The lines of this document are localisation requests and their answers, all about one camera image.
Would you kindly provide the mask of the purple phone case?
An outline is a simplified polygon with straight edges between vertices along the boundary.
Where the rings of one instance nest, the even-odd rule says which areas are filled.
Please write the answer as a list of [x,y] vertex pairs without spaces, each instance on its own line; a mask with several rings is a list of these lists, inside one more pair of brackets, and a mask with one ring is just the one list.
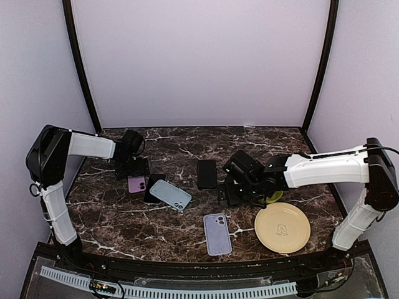
[[130,194],[138,192],[145,192],[147,188],[147,182],[145,176],[129,176],[127,178],[128,191]]

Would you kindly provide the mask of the lilac phone case with ring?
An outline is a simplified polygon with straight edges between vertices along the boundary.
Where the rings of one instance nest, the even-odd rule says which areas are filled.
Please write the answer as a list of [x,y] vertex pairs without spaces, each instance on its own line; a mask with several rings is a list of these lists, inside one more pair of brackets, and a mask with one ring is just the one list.
[[207,253],[210,256],[232,252],[228,222],[224,214],[208,214],[203,217]]

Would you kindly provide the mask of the light blue phone case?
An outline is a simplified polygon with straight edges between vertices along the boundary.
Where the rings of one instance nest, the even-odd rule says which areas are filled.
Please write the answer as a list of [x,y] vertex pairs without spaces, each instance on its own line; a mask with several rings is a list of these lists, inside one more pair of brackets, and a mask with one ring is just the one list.
[[191,194],[162,179],[150,188],[150,194],[177,211],[183,211],[192,199]]

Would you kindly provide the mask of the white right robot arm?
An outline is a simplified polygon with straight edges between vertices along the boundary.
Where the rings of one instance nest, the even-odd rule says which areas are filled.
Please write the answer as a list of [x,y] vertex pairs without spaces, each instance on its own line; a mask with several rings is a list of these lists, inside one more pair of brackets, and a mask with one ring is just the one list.
[[304,186],[359,184],[362,186],[353,207],[334,229],[329,248],[318,257],[324,270],[332,270],[372,224],[380,222],[398,205],[398,180],[390,153],[378,138],[365,144],[328,153],[281,153],[265,164],[243,150],[235,152],[223,165],[227,191],[246,202],[259,205],[277,191]]

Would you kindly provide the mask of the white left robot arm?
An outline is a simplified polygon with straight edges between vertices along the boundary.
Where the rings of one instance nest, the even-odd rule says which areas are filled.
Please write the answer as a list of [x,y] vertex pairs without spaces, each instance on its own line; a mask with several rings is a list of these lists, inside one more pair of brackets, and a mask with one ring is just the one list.
[[69,216],[64,196],[64,174],[70,156],[110,159],[114,161],[117,180],[149,174],[148,160],[141,155],[144,137],[127,130],[121,139],[111,140],[98,135],[46,125],[26,157],[32,186],[31,194],[41,198],[46,221],[55,240],[66,247],[81,244]]

